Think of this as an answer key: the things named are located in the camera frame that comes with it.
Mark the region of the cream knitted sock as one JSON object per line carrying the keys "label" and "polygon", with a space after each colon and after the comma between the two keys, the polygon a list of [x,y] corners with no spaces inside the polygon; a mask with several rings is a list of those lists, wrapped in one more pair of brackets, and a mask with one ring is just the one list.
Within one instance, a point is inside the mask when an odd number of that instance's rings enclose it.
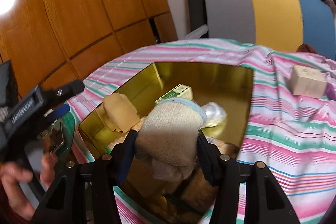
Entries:
{"label": "cream knitted sock", "polygon": [[150,168],[155,179],[188,178],[197,160],[198,130],[205,122],[205,112],[191,100],[169,98],[159,102],[138,132],[136,159]]}

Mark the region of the small green medicine box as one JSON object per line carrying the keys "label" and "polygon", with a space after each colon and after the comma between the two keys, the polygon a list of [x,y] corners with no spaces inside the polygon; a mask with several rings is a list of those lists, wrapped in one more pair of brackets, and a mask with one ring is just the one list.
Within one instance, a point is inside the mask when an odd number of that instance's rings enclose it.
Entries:
{"label": "small green medicine box", "polygon": [[193,90],[191,87],[179,84],[167,93],[163,94],[161,97],[159,97],[157,100],[155,100],[155,103],[158,104],[159,102],[169,99],[169,98],[184,98],[187,100],[193,100]]}

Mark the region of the large beige medicine box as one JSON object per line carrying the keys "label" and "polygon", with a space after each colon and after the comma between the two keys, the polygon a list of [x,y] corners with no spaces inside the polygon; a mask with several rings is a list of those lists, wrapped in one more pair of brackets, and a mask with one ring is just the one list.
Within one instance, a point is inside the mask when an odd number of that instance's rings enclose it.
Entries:
{"label": "large beige medicine box", "polygon": [[321,99],[325,93],[327,80],[314,68],[294,65],[290,77],[290,89],[296,96]]}

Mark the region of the gold metal tin box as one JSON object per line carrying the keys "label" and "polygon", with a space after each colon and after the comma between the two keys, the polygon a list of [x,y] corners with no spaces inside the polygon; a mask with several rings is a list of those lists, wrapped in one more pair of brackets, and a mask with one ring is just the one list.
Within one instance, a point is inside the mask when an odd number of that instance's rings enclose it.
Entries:
{"label": "gold metal tin box", "polygon": [[106,97],[79,125],[94,158],[138,132],[135,157],[115,189],[123,221],[206,223],[217,187],[197,158],[202,131],[221,153],[238,155],[253,89],[250,68],[152,63]]}

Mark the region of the white plastic bag in tin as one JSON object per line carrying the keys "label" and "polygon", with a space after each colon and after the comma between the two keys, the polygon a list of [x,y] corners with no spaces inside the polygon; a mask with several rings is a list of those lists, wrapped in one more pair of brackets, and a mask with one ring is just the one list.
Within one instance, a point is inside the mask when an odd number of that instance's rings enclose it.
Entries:
{"label": "white plastic bag in tin", "polygon": [[206,115],[204,127],[215,127],[222,123],[227,117],[227,113],[224,108],[215,102],[209,102],[202,106],[201,109]]}

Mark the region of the wooden wardrobe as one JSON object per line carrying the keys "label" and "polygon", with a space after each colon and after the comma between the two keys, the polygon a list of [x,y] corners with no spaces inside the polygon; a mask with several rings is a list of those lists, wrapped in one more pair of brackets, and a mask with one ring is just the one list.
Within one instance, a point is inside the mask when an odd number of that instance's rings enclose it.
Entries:
{"label": "wooden wardrobe", "polygon": [[167,0],[1,0],[1,61],[12,63],[20,96],[174,40]]}

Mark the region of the striped pink green bedsheet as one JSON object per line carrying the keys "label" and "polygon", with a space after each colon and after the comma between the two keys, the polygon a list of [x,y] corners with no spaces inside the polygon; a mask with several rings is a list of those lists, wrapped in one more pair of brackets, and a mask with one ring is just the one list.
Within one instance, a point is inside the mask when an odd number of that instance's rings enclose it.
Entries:
{"label": "striped pink green bedsheet", "polygon": [[238,159],[264,161],[288,196],[301,223],[318,223],[335,197],[335,102],[294,96],[291,69],[318,69],[335,84],[335,61],[313,53],[283,53],[226,39],[181,40],[143,47],[91,73],[85,90],[69,100],[81,122],[104,96],[153,62],[228,64],[253,70],[246,135]]}

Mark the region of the purple snack packet right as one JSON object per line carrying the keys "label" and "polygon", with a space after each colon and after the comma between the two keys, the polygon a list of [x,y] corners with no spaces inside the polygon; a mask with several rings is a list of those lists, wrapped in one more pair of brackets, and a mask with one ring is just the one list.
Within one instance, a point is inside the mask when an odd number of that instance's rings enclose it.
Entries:
{"label": "purple snack packet right", "polygon": [[327,85],[326,85],[325,96],[327,96],[327,98],[331,101],[336,100],[336,93],[335,93],[334,87],[331,83],[327,83]]}

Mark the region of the dark red cloth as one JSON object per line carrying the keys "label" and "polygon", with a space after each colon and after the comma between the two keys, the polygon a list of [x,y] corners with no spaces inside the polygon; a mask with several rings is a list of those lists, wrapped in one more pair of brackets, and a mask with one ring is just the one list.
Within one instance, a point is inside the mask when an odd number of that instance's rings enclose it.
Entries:
{"label": "dark red cloth", "polygon": [[312,46],[310,46],[308,44],[302,44],[302,45],[300,45],[297,48],[296,52],[317,54],[317,51]]}

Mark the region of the grey yellow blue chair back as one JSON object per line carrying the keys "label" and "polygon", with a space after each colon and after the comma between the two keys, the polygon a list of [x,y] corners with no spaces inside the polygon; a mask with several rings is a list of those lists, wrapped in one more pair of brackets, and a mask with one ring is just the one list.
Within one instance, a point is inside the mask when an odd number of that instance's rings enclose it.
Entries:
{"label": "grey yellow blue chair back", "polygon": [[306,44],[335,59],[331,9],[321,0],[205,0],[210,38],[296,52]]}

